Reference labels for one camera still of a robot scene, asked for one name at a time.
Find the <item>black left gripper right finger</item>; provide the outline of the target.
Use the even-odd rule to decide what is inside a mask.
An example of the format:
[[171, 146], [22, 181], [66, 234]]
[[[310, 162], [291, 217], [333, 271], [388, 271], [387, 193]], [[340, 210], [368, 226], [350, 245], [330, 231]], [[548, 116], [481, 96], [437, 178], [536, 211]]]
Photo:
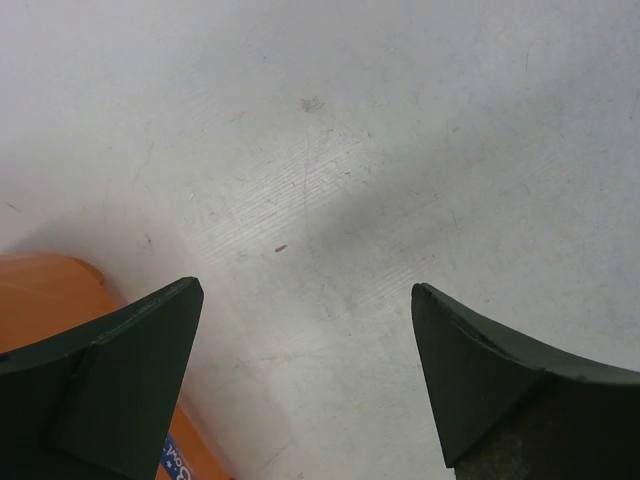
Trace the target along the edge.
[[413, 286], [411, 314], [456, 478], [638, 478], [638, 372], [542, 343], [429, 284]]

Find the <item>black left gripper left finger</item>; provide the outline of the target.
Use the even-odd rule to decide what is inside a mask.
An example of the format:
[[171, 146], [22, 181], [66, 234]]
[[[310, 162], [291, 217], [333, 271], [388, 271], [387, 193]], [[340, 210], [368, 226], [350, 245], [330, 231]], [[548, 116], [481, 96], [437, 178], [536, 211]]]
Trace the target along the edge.
[[2, 353], [2, 478], [154, 478], [203, 300], [184, 277]]

